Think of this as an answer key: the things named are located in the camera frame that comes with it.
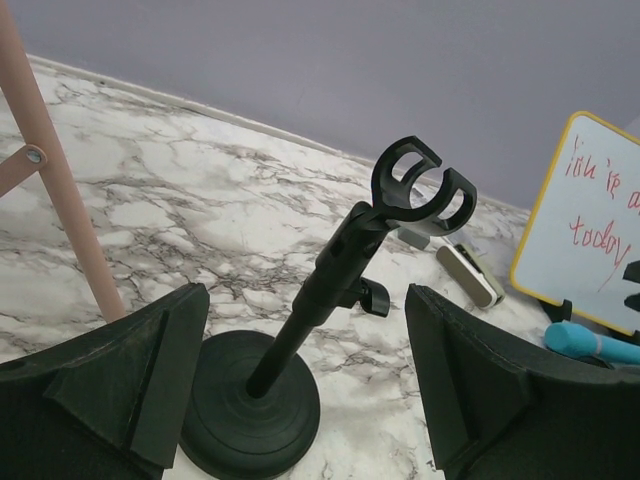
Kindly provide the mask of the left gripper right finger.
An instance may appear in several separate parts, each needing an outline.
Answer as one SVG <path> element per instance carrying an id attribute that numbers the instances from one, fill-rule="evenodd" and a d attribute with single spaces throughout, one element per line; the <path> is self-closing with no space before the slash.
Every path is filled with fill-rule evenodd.
<path id="1" fill-rule="evenodd" d="M 635 479 L 639 373 L 497 328 L 426 286 L 405 300 L 436 468 L 449 479 Z"/>

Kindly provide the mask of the pink music stand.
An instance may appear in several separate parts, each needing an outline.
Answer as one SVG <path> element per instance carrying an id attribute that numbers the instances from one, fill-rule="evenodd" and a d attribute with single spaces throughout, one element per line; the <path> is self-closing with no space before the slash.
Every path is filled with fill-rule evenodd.
<path id="1" fill-rule="evenodd" d="M 40 175 L 104 319 L 124 317 L 124 304 L 6 2 L 1 3 L 1 90 L 24 140 L 1 163 L 1 193 L 35 172 Z"/>

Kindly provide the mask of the black microphone stand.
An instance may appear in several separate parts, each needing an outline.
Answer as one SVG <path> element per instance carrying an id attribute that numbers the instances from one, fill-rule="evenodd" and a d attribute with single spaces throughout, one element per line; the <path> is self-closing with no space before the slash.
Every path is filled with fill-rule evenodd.
<path id="1" fill-rule="evenodd" d="M 418 178 L 441 164 L 415 136 L 391 144 L 374 166 L 371 202 L 356 203 L 336 229 L 278 335 L 235 330 L 203 341 L 180 438 L 200 470 L 218 479 L 273 479 L 308 452 L 321 404 L 298 350 L 336 308 L 359 304 L 369 314 L 388 315 L 388 290 L 363 273 L 391 231 L 409 226 L 443 237 L 469 221 L 477 190 L 453 168 L 431 200 L 410 203 Z"/>

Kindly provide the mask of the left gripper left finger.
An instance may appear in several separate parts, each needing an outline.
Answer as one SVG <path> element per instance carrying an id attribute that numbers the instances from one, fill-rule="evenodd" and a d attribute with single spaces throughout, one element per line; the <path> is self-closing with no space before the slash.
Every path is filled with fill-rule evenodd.
<path id="1" fill-rule="evenodd" d="M 1 365 L 4 479 L 160 479 L 172 468 L 210 297 L 188 283 Z"/>

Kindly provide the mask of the blue toy microphone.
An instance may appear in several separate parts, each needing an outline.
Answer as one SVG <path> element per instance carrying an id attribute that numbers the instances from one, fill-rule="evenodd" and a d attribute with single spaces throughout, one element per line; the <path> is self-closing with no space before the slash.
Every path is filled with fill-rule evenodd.
<path id="1" fill-rule="evenodd" d="M 544 343 L 550 350 L 574 359 L 596 357 L 611 363 L 639 364 L 638 346 L 596 334 L 568 321 L 549 325 L 545 330 Z"/>

